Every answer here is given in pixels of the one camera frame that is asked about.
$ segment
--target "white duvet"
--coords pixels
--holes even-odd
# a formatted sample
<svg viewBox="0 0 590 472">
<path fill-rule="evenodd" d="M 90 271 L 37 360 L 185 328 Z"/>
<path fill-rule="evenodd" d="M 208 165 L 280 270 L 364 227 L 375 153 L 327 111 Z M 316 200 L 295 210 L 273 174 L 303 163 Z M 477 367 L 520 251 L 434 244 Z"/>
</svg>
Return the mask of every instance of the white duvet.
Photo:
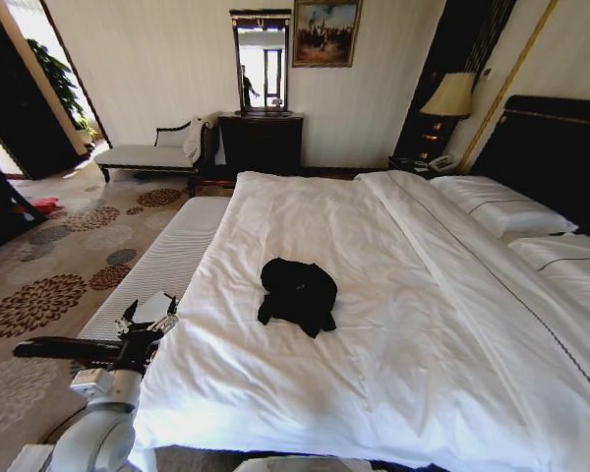
<svg viewBox="0 0 590 472">
<path fill-rule="evenodd" d="M 337 330 L 257 321 L 315 263 Z M 135 454 L 180 444 L 590 471 L 590 320 L 419 177 L 241 174 L 143 382 Z"/>
</svg>

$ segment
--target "lampshade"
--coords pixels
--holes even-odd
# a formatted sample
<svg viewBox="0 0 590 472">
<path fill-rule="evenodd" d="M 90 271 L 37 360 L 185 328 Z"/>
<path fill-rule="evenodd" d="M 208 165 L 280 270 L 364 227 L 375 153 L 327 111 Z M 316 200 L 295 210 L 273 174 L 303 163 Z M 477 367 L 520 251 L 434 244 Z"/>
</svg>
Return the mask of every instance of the lampshade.
<svg viewBox="0 0 590 472">
<path fill-rule="evenodd" d="M 467 118 L 472 113 L 473 72 L 453 72 L 443 76 L 442 83 L 420 112 L 436 116 Z"/>
</svg>

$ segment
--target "potted plant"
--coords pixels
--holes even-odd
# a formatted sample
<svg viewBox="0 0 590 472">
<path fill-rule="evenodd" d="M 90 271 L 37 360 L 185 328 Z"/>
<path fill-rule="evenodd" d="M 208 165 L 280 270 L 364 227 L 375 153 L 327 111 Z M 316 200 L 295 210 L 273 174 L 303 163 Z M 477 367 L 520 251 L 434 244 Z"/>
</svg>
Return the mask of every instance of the potted plant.
<svg viewBox="0 0 590 472">
<path fill-rule="evenodd" d="M 89 125 L 83 108 L 77 102 L 77 95 L 74 92 L 76 87 L 68 77 L 72 70 L 59 59 L 48 54 L 46 46 L 42 46 L 34 39 L 27 39 L 27 42 L 84 144 L 90 145 L 96 131 Z"/>
</svg>

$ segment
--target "black cloth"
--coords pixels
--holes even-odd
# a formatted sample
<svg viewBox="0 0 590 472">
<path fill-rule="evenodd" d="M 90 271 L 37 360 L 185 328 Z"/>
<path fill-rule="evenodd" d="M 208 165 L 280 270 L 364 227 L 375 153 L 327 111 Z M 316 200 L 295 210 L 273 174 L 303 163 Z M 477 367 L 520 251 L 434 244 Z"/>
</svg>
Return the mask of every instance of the black cloth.
<svg viewBox="0 0 590 472">
<path fill-rule="evenodd" d="M 336 284 L 317 265 L 273 259 L 263 267 L 261 280 L 269 292 L 258 309 L 258 321 L 263 325 L 271 317 L 280 318 L 299 325 L 313 338 L 321 329 L 336 329 L 330 312 Z"/>
<path fill-rule="evenodd" d="M 245 106 L 252 106 L 252 99 L 249 96 L 249 90 L 252 88 L 252 82 L 247 78 L 247 76 L 243 76 L 243 100 Z"/>
</svg>

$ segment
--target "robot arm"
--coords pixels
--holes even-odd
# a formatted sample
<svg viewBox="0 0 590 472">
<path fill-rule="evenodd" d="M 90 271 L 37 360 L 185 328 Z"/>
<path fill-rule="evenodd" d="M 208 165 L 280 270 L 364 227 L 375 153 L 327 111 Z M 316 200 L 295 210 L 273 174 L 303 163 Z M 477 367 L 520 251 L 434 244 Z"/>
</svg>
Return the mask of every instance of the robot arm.
<svg viewBox="0 0 590 472">
<path fill-rule="evenodd" d="M 120 341 L 38 337 L 20 343 L 16 357 L 76 359 L 104 369 L 80 371 L 70 388 L 88 399 L 87 414 L 72 425 L 55 445 L 51 470 L 55 472 L 116 472 L 133 447 L 133 420 L 140 383 L 155 342 L 177 322 L 177 299 L 154 323 L 133 323 L 138 301 L 117 322 Z"/>
<path fill-rule="evenodd" d="M 133 415 L 110 409 L 89 412 L 66 431 L 52 452 L 52 470 L 116 472 L 134 444 Z"/>
</svg>

